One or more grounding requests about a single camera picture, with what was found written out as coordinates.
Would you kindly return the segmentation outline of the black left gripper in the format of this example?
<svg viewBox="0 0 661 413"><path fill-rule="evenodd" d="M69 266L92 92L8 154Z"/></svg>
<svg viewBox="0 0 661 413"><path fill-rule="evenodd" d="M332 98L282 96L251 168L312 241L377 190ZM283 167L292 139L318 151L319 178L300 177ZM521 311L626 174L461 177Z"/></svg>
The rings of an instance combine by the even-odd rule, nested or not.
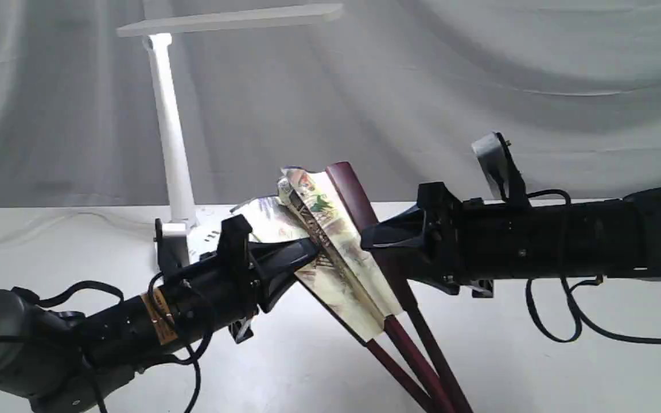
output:
<svg viewBox="0 0 661 413"><path fill-rule="evenodd" d="M307 237L249 241L252 228L241 215L223 220L217 232L201 229L210 241L200 245L199 235L192 235L191 264L167 280L158 270L154 284L135 301L139 344L192 343L220 329L244 342L254 335L250 322L259 307L270 313L296 282L295 273L320 255Z"/></svg>

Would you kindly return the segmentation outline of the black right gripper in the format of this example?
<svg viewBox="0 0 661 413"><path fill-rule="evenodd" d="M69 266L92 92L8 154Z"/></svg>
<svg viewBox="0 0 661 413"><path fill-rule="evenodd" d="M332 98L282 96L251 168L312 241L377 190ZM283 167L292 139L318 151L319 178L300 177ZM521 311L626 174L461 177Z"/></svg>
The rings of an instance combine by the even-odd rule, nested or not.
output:
<svg viewBox="0 0 661 413"><path fill-rule="evenodd" d="M558 275L562 205L519 209L460 201L443 183L428 182L418 188L417 207L360 233L365 251L422 248L422 256L385 253L385 274L396 293L414 280L447 295L468 287L475 297L490 298L496 280Z"/></svg>

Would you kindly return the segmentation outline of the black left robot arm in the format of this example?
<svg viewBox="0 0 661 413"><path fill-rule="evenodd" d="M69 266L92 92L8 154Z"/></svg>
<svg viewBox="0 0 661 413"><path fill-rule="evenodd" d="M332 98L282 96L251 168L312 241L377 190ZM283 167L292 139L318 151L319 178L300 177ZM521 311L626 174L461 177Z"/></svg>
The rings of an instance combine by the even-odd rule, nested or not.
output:
<svg viewBox="0 0 661 413"><path fill-rule="evenodd" d="M213 333L228 328L236 342L270 312L298 270L319 256L310 238L250 241L242 215L222 222L217 249L189 262L187 230L155 220L158 274L141 295L82 280L43 299L0 289L0 391L28 400L34 412L107 411L105 398L137 373L166 364L190 365L200 392L199 360Z"/></svg>

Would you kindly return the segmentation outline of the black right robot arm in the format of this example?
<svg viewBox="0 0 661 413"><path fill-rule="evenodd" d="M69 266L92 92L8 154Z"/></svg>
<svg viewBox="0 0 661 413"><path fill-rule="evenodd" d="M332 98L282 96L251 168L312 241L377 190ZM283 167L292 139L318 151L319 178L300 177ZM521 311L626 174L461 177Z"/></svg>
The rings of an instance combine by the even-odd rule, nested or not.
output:
<svg viewBox="0 0 661 413"><path fill-rule="evenodd" d="M460 201L440 182L417 203L360 238L365 251L396 256L406 279L453 295L491 297L495 280L661 280L661 188L621 199L555 205Z"/></svg>

